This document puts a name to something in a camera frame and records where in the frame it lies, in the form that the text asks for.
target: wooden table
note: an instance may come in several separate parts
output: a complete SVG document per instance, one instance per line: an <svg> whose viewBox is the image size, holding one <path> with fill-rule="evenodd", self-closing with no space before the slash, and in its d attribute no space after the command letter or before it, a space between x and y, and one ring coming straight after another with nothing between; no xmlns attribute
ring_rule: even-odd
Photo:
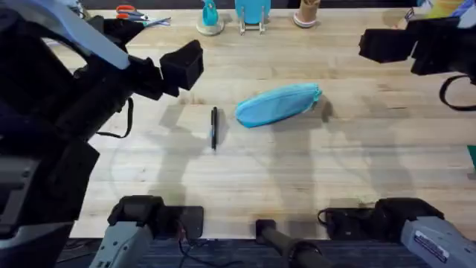
<svg viewBox="0 0 476 268"><path fill-rule="evenodd" d="M366 28L388 28L406 10L319 10L320 24L309 30L293 25L293 10L273 10L262 36L240 36L234 12L221 10L232 22L215 37L196 31L200 10L147 12L172 16L173 26L145 30L129 53L158 63L199 39L205 72L179 98L135 96L130 137L91 140L101 157L72 237L102 237L121 197L152 194L168 205L202 205L204 237L253 237L254 221L272 218L292 236L324 238L315 224L322 208L419 197L476 239L476 181L466 149L476 143L476 114L440 103L449 74L417 77L410 60L379 65L358 55ZM64 48L55 51L71 69L83 64ZM313 111L254 129L235 120L240 101L302 82L324 91ZM476 102L467 81L454 87L452 101ZM216 153L209 138L213 106L225 114ZM103 130L123 133L125 126L123 112Z"/></svg>

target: black mount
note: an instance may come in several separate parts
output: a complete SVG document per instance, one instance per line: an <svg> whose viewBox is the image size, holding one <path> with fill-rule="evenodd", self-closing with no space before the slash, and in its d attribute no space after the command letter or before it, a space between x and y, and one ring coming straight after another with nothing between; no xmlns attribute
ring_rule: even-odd
<svg viewBox="0 0 476 268"><path fill-rule="evenodd" d="M319 212L331 240L382 240L398 243L407 220L444 214L417 198L380 199L375 208L327 208Z"/></svg>

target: pencil case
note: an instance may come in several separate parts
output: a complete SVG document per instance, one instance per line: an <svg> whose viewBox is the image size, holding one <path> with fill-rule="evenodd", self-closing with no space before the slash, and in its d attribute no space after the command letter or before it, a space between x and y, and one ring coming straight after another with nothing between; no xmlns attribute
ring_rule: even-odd
<svg viewBox="0 0 476 268"><path fill-rule="evenodd" d="M245 127L274 123L306 111L321 94L317 83L283 86L239 103L235 117Z"/></svg>

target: label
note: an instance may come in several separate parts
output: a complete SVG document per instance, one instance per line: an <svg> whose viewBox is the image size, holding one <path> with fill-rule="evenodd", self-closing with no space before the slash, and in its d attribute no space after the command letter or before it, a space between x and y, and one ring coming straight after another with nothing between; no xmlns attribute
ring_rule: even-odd
<svg viewBox="0 0 476 268"><path fill-rule="evenodd" d="M432 255L437 257L438 260L446 264L449 258L449 252L447 252L444 248L442 248L441 246L438 246L435 242L433 242L433 240L428 238L426 235L424 235L420 231L415 232L414 240L420 246L428 250Z"/></svg>

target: cable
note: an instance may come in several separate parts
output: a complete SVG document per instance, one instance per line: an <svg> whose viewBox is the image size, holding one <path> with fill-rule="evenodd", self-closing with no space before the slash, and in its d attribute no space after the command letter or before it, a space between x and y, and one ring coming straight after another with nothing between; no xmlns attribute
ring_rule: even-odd
<svg viewBox="0 0 476 268"><path fill-rule="evenodd" d="M81 249L84 246L88 246L90 243L95 242L96 239L74 239L66 242L65 248L63 251L72 251L76 249Z"/></svg>
<svg viewBox="0 0 476 268"><path fill-rule="evenodd" d="M132 98L127 99L127 129L124 135L118 135L109 132L97 132L98 135L108 136L112 138L126 138L132 130L132 120L134 118L134 101Z"/></svg>
<svg viewBox="0 0 476 268"><path fill-rule="evenodd" d="M85 254L82 254L82 255L77 255L77 256L74 256L74 257L71 257L71 258L62 259L61 261L57 261L57 264L61 264L61 263L66 262L66 261L76 260L78 258L82 258L82 257L93 255L93 254L96 254L96 252L88 252L88 253L85 253Z"/></svg>
<svg viewBox="0 0 476 268"><path fill-rule="evenodd" d="M446 91L448 91L448 87L451 83L453 83L453 81L457 80L457 79L460 79L460 78L464 78L464 77L469 77L468 75L456 75L456 76L453 76L453 77L450 77L448 78L444 83L443 85L441 85L441 89L440 89L440 100L441 102L443 102L446 106L452 108L453 110L456 110L456 111L460 111L460 112L471 112L471 111L476 111L476 105L471 105L471 106L456 106L456 105L452 105L450 104L447 100L446 100Z"/></svg>
<svg viewBox="0 0 476 268"><path fill-rule="evenodd" d="M187 233L187 230L185 228L185 225L180 221L178 220L177 221L178 224L180 225L181 227L181 232L182 234L184 234L185 236L185 239L187 240L187 242L190 244L190 247L187 249L187 250L184 250L184 247L182 246L182 239L183 237L179 237L178 238L178 248L180 249L180 252L182 253L183 257L182 259L180 260L180 264L178 266L178 268L182 268L182 266L184 265L185 261L187 260L187 258L191 259L191 260L194 260L195 262L199 263L199 264L204 264L206 266L209 266L209 267L214 267L214 268L226 268L226 267L230 267L232 265L236 265L236 264L245 264L243 261L231 261L231 262L228 262L226 264L215 264L213 262L210 262L210 261L203 261L197 257L193 257L191 255L189 255L189 252L192 251L193 249L195 248L198 248L198 247L202 247L202 246L205 246L207 244L210 243L210 241L206 241L202 244L198 244L196 242L190 242L190 239L188 238L188 233Z"/></svg>

